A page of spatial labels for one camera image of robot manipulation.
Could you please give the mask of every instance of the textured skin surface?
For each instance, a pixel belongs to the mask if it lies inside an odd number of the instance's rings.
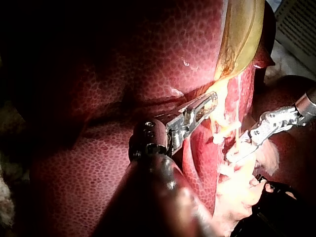
[[[38,160],[30,179],[51,236],[91,234],[129,164],[130,128],[127,122],[89,128],[73,150]]]
[[[72,132],[70,128],[80,130],[87,120],[100,117],[118,102],[129,107],[161,103],[212,81],[224,27],[221,0],[174,0],[150,6],[137,0],[124,7],[114,5],[111,11],[93,4],[79,5],[70,19],[63,15],[53,18],[57,26],[61,24],[60,31],[49,24],[42,29],[43,23],[26,16],[25,24],[15,26],[16,32],[3,34],[7,37],[1,57],[8,65],[14,102],[23,118],[35,127],[49,129],[50,136]],[[109,15],[87,15],[90,19],[84,25],[91,29],[78,30],[82,19],[77,14],[89,8],[97,11],[97,7],[105,7]],[[31,13],[40,17],[44,12],[48,16],[43,22],[49,22],[51,16],[43,9],[32,8]],[[126,17],[131,17],[131,12],[139,17],[127,22],[122,16],[128,13]],[[18,14],[23,19],[29,13],[21,7]],[[25,40],[19,37],[28,24],[40,31],[32,31],[31,46],[25,47]],[[53,34],[53,40],[44,37],[37,45],[40,33],[47,32]],[[28,62],[22,60],[23,54],[30,56]]]
[[[292,105],[315,82],[298,76],[285,76],[277,83],[268,85],[263,93],[255,95],[253,117],[264,111]],[[310,204],[314,205],[316,189],[312,185],[315,167],[315,121],[306,127],[293,128],[270,138],[280,154],[279,169],[270,176],[263,169],[257,170],[272,181],[291,185]]]
[[[14,33],[5,28],[7,34],[1,39],[6,46],[1,56],[19,113],[41,136],[57,140],[54,143],[81,131],[89,120],[106,121],[83,131],[72,149],[51,145],[51,153],[37,150],[31,170],[39,211],[36,230],[42,236],[89,236],[129,164],[127,141],[133,123],[126,118],[137,117],[136,107],[147,106],[145,113],[166,109],[163,103],[172,107],[212,83],[223,31],[222,1],[163,1],[152,10],[140,1],[117,11],[102,6],[99,11],[93,8],[96,12],[86,22],[76,22],[79,6],[60,31],[46,18],[47,25],[38,21],[42,9],[31,6],[17,6],[9,19],[25,21],[15,25]],[[32,31],[25,41],[28,27]],[[40,38],[38,44],[39,34],[33,31],[38,28],[53,37]],[[253,72],[251,64],[238,76],[240,119],[251,104]],[[232,120],[239,99],[238,77],[231,80],[226,99],[226,114]],[[118,116],[126,110],[127,117],[119,122]],[[223,145],[209,141],[207,127],[205,122],[192,134],[183,170],[212,211]]]

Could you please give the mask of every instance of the red organ surface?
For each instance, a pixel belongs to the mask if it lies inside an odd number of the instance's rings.
[[[44,143],[30,172],[41,236],[90,236],[129,165],[137,119],[215,85],[226,1],[111,4],[19,2],[1,13],[12,24],[0,44],[12,100]],[[275,26],[265,23],[264,32],[252,62],[217,86],[227,90],[228,123],[248,114],[255,70],[272,64],[266,44]],[[223,150],[235,135],[214,143],[221,127],[206,120],[185,141],[180,161],[211,213]]]

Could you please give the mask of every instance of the robotic surgical arm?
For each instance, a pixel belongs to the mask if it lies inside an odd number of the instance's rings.
[[[212,217],[192,191],[172,155],[217,106],[217,94],[204,94],[167,114],[135,126],[131,161],[94,236],[216,237]],[[241,138],[255,151],[275,133],[305,126],[316,118],[316,88],[293,106],[265,112]],[[247,154],[226,159],[238,162]]]

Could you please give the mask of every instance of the metal screw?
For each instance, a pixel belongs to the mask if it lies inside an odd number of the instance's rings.
[[[155,123],[154,122],[145,122],[145,125],[147,126],[147,127],[153,127],[153,126],[155,126]]]
[[[146,135],[146,137],[154,137],[155,133],[153,131],[146,131],[145,135]]]

